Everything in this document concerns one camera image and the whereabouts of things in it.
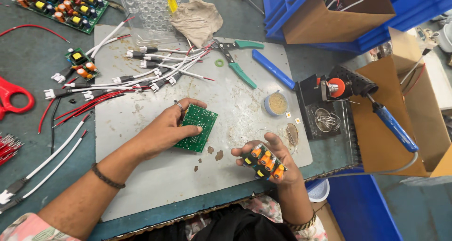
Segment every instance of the red scissors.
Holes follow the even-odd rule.
[[[25,94],[28,98],[28,104],[25,107],[18,108],[14,107],[11,104],[11,101],[9,98],[13,94]],[[24,88],[21,88],[18,85],[12,84],[6,80],[4,80],[2,77],[0,77],[0,120],[3,119],[4,114],[7,111],[11,111],[14,113],[24,113],[30,110],[34,106],[34,98],[33,95],[30,94],[29,91],[25,90]]]

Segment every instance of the teal table surface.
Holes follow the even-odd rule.
[[[214,36],[272,42],[265,39],[263,15],[248,2],[242,0],[203,1],[214,3],[224,20],[223,27]],[[252,1],[259,7],[263,7],[262,0]],[[2,5],[0,5],[1,31],[22,24],[42,25],[61,34],[71,42],[67,43],[57,36],[37,28],[20,28],[0,37],[0,56],[2,57],[0,59],[0,75],[7,81],[29,90],[36,100],[31,111],[24,114],[7,113],[4,119],[0,121],[0,132],[2,134],[13,134],[25,143],[15,157],[0,166],[0,188],[3,191],[13,181],[29,174],[49,156],[51,138],[49,116],[52,109],[43,123],[42,133],[39,135],[37,133],[39,120],[48,105],[42,91],[61,86],[51,80],[50,76],[68,66],[67,60],[64,58],[68,48],[80,47],[85,51],[92,48],[93,33],[87,35],[39,16],[14,5],[11,0],[0,0],[0,2],[2,2]],[[121,10],[109,7],[99,23],[117,25],[124,18],[125,15]],[[292,77],[295,81],[303,80],[313,74],[328,74],[335,65],[355,57],[349,53],[331,52],[304,45],[285,45],[285,48]],[[69,103],[70,99],[76,100],[76,103]],[[24,106],[26,99],[23,95],[14,95],[12,102],[16,106]],[[56,115],[58,116],[83,103],[84,99],[82,99],[81,94],[65,97],[61,100]],[[56,128],[56,148],[67,139],[80,120],[81,117],[73,118],[65,125]],[[83,128],[88,129],[88,134],[74,154],[53,176],[32,196],[0,215],[0,230],[4,230],[24,213],[38,212],[89,170],[91,164],[95,161],[95,120],[95,114],[93,114],[84,124]],[[24,195],[39,183],[59,163],[63,155],[69,152],[75,142],[76,140],[73,140],[55,160],[37,173],[29,184],[19,192],[19,195]],[[310,142],[310,147],[313,163],[301,168],[305,178],[330,172],[351,163],[350,156],[347,155],[347,141],[343,135],[334,139]],[[272,188],[274,186],[269,182],[252,181],[103,222],[94,229],[90,240],[115,237],[202,209],[229,203],[250,196],[252,192],[260,193]]]

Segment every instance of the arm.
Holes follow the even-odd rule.
[[[270,177],[270,181],[278,185],[279,204],[281,206],[282,217],[291,224],[302,225],[311,220],[314,211],[309,201],[303,176],[293,161],[287,147],[281,139],[274,133],[267,132],[264,138],[268,141],[268,149],[287,167],[281,179]],[[250,152],[251,149],[262,143],[253,140],[246,143],[242,148],[234,148],[231,154],[241,156],[242,153]],[[235,161],[237,165],[243,165],[243,159]]]
[[[190,103],[207,107],[205,103],[189,98],[179,103],[183,111]],[[123,184],[142,161],[154,158],[179,140],[202,131],[197,126],[177,127],[181,115],[178,105],[167,108],[133,139],[100,161],[99,171],[115,183]],[[38,216],[61,232],[86,240],[118,191],[90,170],[39,211]]]

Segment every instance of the led driver board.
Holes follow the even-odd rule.
[[[109,2],[104,0],[12,0],[17,5],[90,34]]]
[[[187,137],[179,141],[175,147],[188,149],[198,153],[202,153],[210,131],[215,124],[218,114],[208,111],[197,105],[190,104],[185,111],[184,119],[179,126],[196,125],[202,127],[202,132],[194,137]]]
[[[65,57],[72,63],[72,67],[76,69],[77,74],[83,77],[86,81],[92,79],[100,73],[93,61],[80,48],[75,49],[71,53],[65,54]]]
[[[255,146],[251,152],[242,154],[242,158],[244,166],[250,166],[256,171],[256,179],[268,180],[270,176],[279,179],[287,171],[284,164],[263,143]]]

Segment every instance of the green circuit board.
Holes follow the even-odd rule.
[[[252,155],[252,153],[255,152],[255,149],[258,150],[257,148],[259,149],[259,151],[257,151],[258,153],[256,155]],[[261,162],[266,152],[269,154],[269,158],[266,160],[266,163],[271,162],[269,165],[262,164]],[[256,179],[268,179],[270,175],[274,176],[275,171],[280,165],[282,166],[281,168],[283,168],[283,172],[287,171],[284,164],[263,143],[260,143],[254,147],[251,152],[242,154],[242,158],[245,166],[249,166],[256,171]]]
[[[79,53],[80,54],[80,58],[75,58],[73,57],[73,55],[75,53]],[[64,55],[66,57],[66,59],[72,63],[73,66],[82,66],[82,68],[88,73],[88,75],[91,75],[89,78],[86,77],[84,78],[86,81],[92,79],[93,77],[99,75],[99,71],[90,71],[85,64],[86,63],[92,63],[92,60],[82,51],[81,48],[77,48],[74,50],[73,53],[67,53]]]
[[[17,5],[19,5],[20,7],[23,7],[18,1],[13,0],[14,3],[16,3]],[[90,3],[87,0],[80,0],[80,3],[75,3],[74,1],[71,1],[72,6],[73,6],[73,10],[76,11],[77,13],[79,13],[78,16],[79,18],[83,19],[87,19],[88,23],[90,25],[89,28],[86,28],[85,26],[83,26],[82,23],[80,24],[76,24],[74,22],[72,22],[72,18],[74,16],[69,16],[68,13],[66,11],[63,11],[62,13],[64,14],[65,18],[65,22],[61,22],[59,21],[57,18],[55,18],[52,13],[46,8],[47,5],[52,5],[53,8],[58,7],[59,4],[62,4],[62,2],[60,0],[26,0],[28,3],[28,7],[23,7],[29,11],[32,11],[34,13],[38,13],[42,16],[45,16],[47,18],[50,18],[52,20],[55,20],[58,23],[62,23],[65,24],[67,26],[70,26],[74,29],[80,30],[84,33],[90,34],[91,31],[93,31],[94,26],[97,24],[97,22],[99,21],[100,17],[102,16],[102,14],[105,12],[105,10],[107,9],[109,2],[102,0],[103,5],[99,5],[99,2],[95,2],[95,3]],[[37,2],[41,1],[45,3],[45,6],[43,8],[39,8],[39,5],[37,6]],[[92,16],[91,14],[82,14],[81,12],[81,7],[82,6],[87,6],[89,9],[94,8],[96,11],[96,17]]]
[[[202,127],[202,132],[194,137],[187,137],[179,141],[175,147],[188,149],[198,153],[202,153],[204,146],[206,146],[207,139],[212,131],[215,120],[218,114],[208,111],[197,105],[190,104],[185,111],[184,119],[180,126],[196,125]]]

